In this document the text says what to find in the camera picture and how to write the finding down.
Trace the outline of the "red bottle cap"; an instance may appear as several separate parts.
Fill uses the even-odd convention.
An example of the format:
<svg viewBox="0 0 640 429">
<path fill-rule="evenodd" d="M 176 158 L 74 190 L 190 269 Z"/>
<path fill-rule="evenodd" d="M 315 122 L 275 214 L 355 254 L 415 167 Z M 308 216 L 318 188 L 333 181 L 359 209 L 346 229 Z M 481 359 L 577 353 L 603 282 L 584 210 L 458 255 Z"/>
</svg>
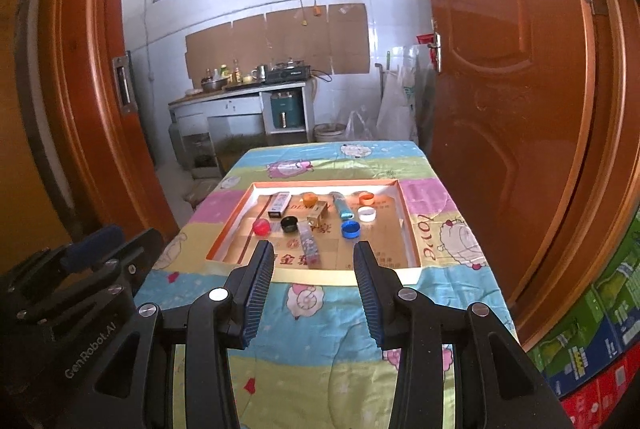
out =
<svg viewBox="0 0 640 429">
<path fill-rule="evenodd" d="M 271 232 L 271 223 L 264 218 L 258 218 L 252 225 L 253 233 L 257 236 L 267 236 Z"/>
</svg>

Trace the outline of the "black bottle cap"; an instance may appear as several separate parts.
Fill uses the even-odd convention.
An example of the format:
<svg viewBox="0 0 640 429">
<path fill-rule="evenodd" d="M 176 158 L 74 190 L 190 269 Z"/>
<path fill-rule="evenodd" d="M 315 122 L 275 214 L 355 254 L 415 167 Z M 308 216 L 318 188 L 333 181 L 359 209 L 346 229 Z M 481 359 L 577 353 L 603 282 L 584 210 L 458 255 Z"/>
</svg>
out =
<svg viewBox="0 0 640 429">
<path fill-rule="evenodd" d="M 281 219 L 280 226 L 284 233 L 295 233 L 298 230 L 298 219 L 295 215 L 287 215 Z"/>
</svg>

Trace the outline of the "white slim box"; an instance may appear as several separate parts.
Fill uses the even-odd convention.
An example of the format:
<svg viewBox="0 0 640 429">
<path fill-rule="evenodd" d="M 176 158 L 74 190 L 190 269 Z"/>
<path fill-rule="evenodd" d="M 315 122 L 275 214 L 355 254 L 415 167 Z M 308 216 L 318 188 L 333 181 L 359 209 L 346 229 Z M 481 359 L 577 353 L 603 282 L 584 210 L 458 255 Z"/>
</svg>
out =
<svg viewBox="0 0 640 429">
<path fill-rule="evenodd" d="M 283 218 L 291 201 L 290 192 L 278 192 L 271 197 L 267 214 L 269 218 Z"/>
</svg>

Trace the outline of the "clear plastic lighter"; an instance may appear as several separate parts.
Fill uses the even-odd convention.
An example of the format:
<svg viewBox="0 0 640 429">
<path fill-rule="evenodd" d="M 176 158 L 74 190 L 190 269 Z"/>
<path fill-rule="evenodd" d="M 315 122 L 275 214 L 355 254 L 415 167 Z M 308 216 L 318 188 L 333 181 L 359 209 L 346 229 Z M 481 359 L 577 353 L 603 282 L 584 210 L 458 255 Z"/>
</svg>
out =
<svg viewBox="0 0 640 429">
<path fill-rule="evenodd" d="M 300 237 L 300 246 L 302 246 L 303 254 L 308 267 L 318 267 L 320 264 L 320 250 L 311 227 L 307 222 L 297 224 Z"/>
</svg>

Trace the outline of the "orange bottle cap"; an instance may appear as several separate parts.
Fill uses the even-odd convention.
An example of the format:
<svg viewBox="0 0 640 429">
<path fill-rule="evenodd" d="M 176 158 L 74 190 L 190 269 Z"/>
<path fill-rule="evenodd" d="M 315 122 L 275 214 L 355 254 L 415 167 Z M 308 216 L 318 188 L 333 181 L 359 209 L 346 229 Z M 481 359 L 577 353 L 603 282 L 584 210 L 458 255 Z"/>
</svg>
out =
<svg viewBox="0 0 640 429">
<path fill-rule="evenodd" d="M 302 200 L 306 208 L 312 208 L 318 203 L 318 195 L 312 192 L 303 193 Z"/>
<path fill-rule="evenodd" d="M 360 192 L 358 194 L 358 201 L 361 206 L 372 206 L 375 201 L 375 195 L 367 191 Z"/>
</svg>

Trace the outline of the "gold cigarette box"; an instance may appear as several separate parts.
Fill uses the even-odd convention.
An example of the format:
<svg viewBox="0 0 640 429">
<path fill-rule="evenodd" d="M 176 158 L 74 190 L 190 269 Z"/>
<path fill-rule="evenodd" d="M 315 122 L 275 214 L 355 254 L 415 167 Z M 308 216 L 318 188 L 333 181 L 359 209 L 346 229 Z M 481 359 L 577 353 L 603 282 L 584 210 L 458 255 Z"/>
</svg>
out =
<svg viewBox="0 0 640 429">
<path fill-rule="evenodd" d="M 326 201 L 318 201 L 311 207 L 307 215 L 307 223 L 311 229 L 319 229 L 319 227 L 322 227 L 327 210 L 328 203 Z"/>
</svg>

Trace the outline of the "blue bottle cap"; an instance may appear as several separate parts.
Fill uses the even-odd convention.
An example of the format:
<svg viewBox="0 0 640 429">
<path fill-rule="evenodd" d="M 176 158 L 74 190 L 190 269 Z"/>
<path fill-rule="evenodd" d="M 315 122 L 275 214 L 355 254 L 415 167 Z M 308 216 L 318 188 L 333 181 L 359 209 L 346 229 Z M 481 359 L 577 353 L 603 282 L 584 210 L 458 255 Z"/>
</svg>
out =
<svg viewBox="0 0 640 429">
<path fill-rule="evenodd" d="M 341 233 L 345 239 L 355 239 L 360 236 L 360 223 L 355 220 L 346 220 L 341 224 Z"/>
</svg>

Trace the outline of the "white bottle cap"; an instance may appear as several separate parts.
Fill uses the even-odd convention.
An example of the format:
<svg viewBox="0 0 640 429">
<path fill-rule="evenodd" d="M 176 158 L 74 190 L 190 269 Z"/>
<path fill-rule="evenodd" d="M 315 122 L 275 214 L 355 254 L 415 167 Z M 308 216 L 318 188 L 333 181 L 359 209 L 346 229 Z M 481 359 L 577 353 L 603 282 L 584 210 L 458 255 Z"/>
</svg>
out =
<svg viewBox="0 0 640 429">
<path fill-rule="evenodd" d="M 378 213 L 376 209 L 372 206 L 361 206 L 358 208 L 358 220 L 361 223 L 371 223 L 376 219 Z"/>
</svg>

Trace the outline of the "teal lighter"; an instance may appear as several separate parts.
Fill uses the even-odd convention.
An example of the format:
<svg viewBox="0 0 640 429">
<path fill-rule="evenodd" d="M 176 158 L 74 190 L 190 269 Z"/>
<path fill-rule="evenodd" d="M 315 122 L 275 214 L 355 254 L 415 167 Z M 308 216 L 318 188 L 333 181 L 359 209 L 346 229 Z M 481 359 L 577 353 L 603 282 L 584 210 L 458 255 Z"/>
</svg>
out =
<svg viewBox="0 0 640 429">
<path fill-rule="evenodd" d="M 342 221 L 352 220 L 354 213 L 352 212 L 352 208 L 349 207 L 346 197 L 340 192 L 331 192 L 330 196 L 332 197 L 334 208 L 340 219 Z"/>
</svg>

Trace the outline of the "red carton box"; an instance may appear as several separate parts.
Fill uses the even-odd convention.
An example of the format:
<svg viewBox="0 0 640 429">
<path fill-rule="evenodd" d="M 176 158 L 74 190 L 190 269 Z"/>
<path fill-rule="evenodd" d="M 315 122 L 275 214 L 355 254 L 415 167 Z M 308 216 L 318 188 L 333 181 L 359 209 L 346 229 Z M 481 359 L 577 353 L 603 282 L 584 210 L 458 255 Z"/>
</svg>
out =
<svg viewBox="0 0 640 429">
<path fill-rule="evenodd" d="M 639 344 L 561 401 L 574 428 L 600 428 L 639 373 Z"/>
</svg>

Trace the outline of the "green blue carton box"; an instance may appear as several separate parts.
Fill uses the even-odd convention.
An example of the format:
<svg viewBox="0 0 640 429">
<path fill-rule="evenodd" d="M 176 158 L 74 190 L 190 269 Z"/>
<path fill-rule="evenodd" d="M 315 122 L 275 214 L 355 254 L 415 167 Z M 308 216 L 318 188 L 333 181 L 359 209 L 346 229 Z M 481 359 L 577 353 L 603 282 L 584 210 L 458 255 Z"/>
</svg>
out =
<svg viewBox="0 0 640 429">
<path fill-rule="evenodd" d="M 639 340 L 639 218 L 614 256 L 550 333 L 529 351 L 557 397 L 566 397 Z"/>
</svg>

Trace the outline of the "colourful cartoon tablecloth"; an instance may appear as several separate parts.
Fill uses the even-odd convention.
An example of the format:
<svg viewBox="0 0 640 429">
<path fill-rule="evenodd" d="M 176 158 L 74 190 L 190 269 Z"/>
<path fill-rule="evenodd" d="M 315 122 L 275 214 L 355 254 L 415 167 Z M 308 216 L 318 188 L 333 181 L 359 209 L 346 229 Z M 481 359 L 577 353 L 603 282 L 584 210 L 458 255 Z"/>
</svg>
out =
<svg viewBox="0 0 640 429">
<path fill-rule="evenodd" d="M 251 184 L 268 181 L 396 179 L 421 267 L 411 284 L 439 305 L 483 302 L 504 324 L 506 301 L 470 227 L 412 142 L 304 143 L 247 152 L 166 246 L 136 302 L 162 310 L 190 305 L 224 285 L 231 270 L 205 261 Z M 257 335 L 229 355 L 235 405 L 245 428 L 384 428 L 400 354 L 371 338 L 354 286 L 269 285 Z"/>
</svg>

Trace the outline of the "orange-rimmed cardboard tray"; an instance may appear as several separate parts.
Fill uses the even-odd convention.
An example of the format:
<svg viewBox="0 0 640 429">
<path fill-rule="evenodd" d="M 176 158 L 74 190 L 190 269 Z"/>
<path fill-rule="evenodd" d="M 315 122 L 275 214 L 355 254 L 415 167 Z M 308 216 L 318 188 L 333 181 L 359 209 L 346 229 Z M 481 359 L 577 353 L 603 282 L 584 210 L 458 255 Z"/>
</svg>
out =
<svg viewBox="0 0 640 429">
<path fill-rule="evenodd" d="M 205 261 L 210 271 L 248 264 L 258 241 L 269 241 L 273 247 L 273 281 L 321 286 L 354 286 L 356 279 L 352 272 L 354 257 L 352 252 L 356 241 L 345 239 L 341 233 L 342 220 L 337 215 L 330 196 L 340 192 L 346 197 L 352 212 L 361 207 L 358 194 L 367 191 L 375 195 L 372 207 L 378 215 L 371 223 L 361 223 L 360 241 L 367 241 L 383 267 L 390 267 L 411 284 L 420 275 L 420 257 L 412 233 L 411 221 L 396 179 L 359 179 L 326 181 L 268 181 L 250 185 L 234 207 L 220 234 L 209 248 Z M 292 197 L 285 215 L 295 215 L 298 223 L 307 222 L 311 208 L 303 204 L 302 194 L 312 192 L 320 201 L 328 203 L 328 210 L 322 227 L 311 229 L 319 250 L 320 264 L 308 267 L 300 246 L 299 233 L 284 233 L 278 218 L 269 218 L 267 209 L 271 197 L 278 192 L 290 192 Z M 257 236 L 252 225 L 258 218 L 271 223 L 267 236 Z"/>
</svg>

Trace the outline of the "metal wok pot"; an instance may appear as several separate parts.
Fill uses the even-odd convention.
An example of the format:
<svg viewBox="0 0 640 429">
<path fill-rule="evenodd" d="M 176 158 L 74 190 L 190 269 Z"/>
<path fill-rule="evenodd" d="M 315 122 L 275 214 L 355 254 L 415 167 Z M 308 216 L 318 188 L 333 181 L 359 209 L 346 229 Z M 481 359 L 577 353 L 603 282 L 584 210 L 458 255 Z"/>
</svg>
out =
<svg viewBox="0 0 640 429">
<path fill-rule="evenodd" d="M 228 82 L 228 78 L 205 78 L 201 81 L 201 88 L 204 92 L 216 92 L 224 89 Z"/>
</svg>

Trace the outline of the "white kitchen counter cabinet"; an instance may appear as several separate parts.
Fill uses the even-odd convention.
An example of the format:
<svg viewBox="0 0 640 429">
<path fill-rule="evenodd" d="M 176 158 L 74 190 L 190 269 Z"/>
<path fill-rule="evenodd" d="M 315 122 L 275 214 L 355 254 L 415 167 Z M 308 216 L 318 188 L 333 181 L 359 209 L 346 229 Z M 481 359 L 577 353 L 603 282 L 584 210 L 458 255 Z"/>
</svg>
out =
<svg viewBox="0 0 640 429">
<path fill-rule="evenodd" d="M 279 129 L 273 125 L 273 92 L 298 90 L 302 95 L 304 126 Z M 169 104 L 176 150 L 190 157 L 192 167 L 229 169 L 244 153 L 263 146 L 314 140 L 314 90 L 316 83 L 285 82 L 251 85 L 184 98 Z"/>
</svg>

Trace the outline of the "black gas stove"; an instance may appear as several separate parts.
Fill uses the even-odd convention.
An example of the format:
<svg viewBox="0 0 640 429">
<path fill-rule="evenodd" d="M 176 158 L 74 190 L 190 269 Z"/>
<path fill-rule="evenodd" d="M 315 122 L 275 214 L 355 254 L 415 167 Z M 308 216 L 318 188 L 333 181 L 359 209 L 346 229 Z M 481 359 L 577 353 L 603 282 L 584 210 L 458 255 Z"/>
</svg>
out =
<svg viewBox="0 0 640 429">
<path fill-rule="evenodd" d="M 278 63 L 269 68 L 266 74 L 267 84 L 284 84 L 285 82 L 304 82 L 311 77 L 311 67 L 304 62 L 291 61 Z"/>
</svg>

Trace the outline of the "brown wooden door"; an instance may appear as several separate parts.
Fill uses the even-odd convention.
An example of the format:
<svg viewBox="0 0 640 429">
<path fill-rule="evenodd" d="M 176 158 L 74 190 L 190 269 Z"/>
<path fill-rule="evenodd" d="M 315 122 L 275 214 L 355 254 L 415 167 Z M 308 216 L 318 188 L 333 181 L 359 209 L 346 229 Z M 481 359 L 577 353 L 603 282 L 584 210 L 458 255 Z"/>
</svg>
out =
<svg viewBox="0 0 640 429">
<path fill-rule="evenodd" d="M 639 0 L 431 0 L 430 160 L 525 347 L 597 279 L 639 203 Z"/>
</svg>

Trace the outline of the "white plastic bag hanging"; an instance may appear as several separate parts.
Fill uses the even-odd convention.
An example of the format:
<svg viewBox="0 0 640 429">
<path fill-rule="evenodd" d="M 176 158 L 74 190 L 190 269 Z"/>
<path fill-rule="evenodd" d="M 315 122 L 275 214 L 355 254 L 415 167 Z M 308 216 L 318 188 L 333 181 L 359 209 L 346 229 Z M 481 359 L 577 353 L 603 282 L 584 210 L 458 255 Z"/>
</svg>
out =
<svg viewBox="0 0 640 429">
<path fill-rule="evenodd" d="M 416 129 L 416 77 L 407 66 L 386 74 L 376 130 L 385 141 L 418 141 Z"/>
</svg>

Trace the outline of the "brown door frame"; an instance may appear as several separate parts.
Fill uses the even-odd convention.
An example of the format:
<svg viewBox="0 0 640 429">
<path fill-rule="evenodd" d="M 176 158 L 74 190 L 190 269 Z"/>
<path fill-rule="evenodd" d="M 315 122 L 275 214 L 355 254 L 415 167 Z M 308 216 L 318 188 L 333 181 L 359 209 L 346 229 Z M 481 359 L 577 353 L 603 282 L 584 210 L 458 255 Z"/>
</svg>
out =
<svg viewBox="0 0 640 429">
<path fill-rule="evenodd" d="M 107 224 L 178 231 L 125 56 L 120 0 L 1 0 L 1 264 Z"/>
</svg>

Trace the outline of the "cardboard wall sheets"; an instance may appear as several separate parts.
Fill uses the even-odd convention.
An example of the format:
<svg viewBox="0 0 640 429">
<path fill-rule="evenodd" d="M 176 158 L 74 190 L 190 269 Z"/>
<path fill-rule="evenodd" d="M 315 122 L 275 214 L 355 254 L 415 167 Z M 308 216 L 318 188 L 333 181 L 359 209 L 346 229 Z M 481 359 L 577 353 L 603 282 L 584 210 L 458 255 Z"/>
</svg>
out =
<svg viewBox="0 0 640 429">
<path fill-rule="evenodd" d="M 221 66 L 243 74 L 260 64 L 302 61 L 330 75 L 370 72 L 364 4 L 329 4 L 267 12 L 186 36 L 186 72 L 194 85 Z"/>
</svg>

